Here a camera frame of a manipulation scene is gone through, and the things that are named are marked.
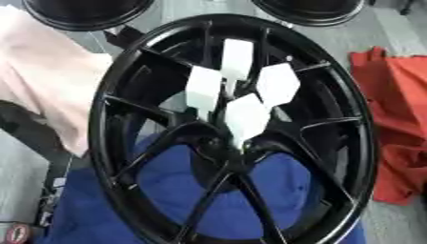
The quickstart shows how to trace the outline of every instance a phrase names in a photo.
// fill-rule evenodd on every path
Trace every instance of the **gray floor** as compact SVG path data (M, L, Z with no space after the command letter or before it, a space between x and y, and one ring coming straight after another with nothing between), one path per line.
M16 0L0 0L0 5L10 2L17 5ZM347 68L349 51L366 51L375 45L394 55L427 54L427 4L416 3L413 13L407 17L397 13L399 4L398 0L379 0L375 8L365 8L354 20L343 25L330 28L295 26L295 29L314 39ZM217 12L254 15L281 23L257 9L250 0L157 0L131 25L149 31L179 18ZM90 51L114 56L120 53L120 49L105 42L99 31L67 32L67 35ZM427 215L418 197L408 207L372 202L363 222L370 244L427 243Z

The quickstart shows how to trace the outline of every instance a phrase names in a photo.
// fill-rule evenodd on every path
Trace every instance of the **blue cloth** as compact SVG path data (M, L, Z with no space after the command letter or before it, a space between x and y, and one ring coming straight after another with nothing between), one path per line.
M148 141L138 145L142 152ZM160 212L183 223L204 189L195 181L186 146L175 146L157 156L138 175L138 185ZM299 218L310 187L310 174L287 154L270 156L251 173L279 227ZM197 231L229 239L257 238L262 228L252 207L238 191L221 194L206 212ZM143 243L111 209L92 170L70 173L50 231L37 244ZM365 244L357 226L345 244Z

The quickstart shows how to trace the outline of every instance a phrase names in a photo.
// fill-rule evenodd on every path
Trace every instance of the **pink cloth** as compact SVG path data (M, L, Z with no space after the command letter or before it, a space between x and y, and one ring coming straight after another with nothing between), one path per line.
M0 100L44 116L64 148L83 155L92 99L112 58L14 7L0 7L0 23Z

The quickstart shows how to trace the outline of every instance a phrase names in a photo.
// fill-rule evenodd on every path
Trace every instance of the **orange cloth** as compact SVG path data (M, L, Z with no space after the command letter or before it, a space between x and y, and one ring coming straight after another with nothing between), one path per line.
M427 56L387 57L374 47L350 59L379 138L374 200L406 205L427 181Z

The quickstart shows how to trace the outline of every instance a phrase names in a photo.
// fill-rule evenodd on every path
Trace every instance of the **black object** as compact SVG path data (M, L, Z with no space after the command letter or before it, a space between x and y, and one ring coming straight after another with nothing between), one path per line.
M303 26L332 26L355 17L364 0L253 0L270 15Z
M66 31L99 31L137 17L153 0L23 0L46 25Z
M131 34L114 41L126 47L134 32L126 33ZM253 68L247 85L237 88L240 95L254 91L262 67L287 62L289 56L301 80L294 101L277 107L292 121L283 121L274 113L266 131L247 142L243 155L230 146L231 138L221 123L225 96L221 96L209 122L197 120L191 109L172 112L158 107L184 91L192 65L219 69L225 38L255 43ZM133 158L137 134L147 119L166 130ZM311 142L310 137L322 131L337 135L337 143L321 140L321 146L335 159L321 156ZM350 75L303 35L242 15L179 20L131 44L115 60L96 93L89 139L93 166L113 208L137 236L151 243L335 243L359 219L376 178L372 118ZM177 144L188 145L197 160L210 166L213 175L184 226L158 211L135 182L144 165ZM315 178L313 187L322 188L317 207L288 230L276 227L262 194L248 176L255 163L262 163L272 153L293 155ZM344 169L342 179L338 179L338 168ZM242 191L254 207L264 227L262 239L224 240L195 233L203 213L229 185Z

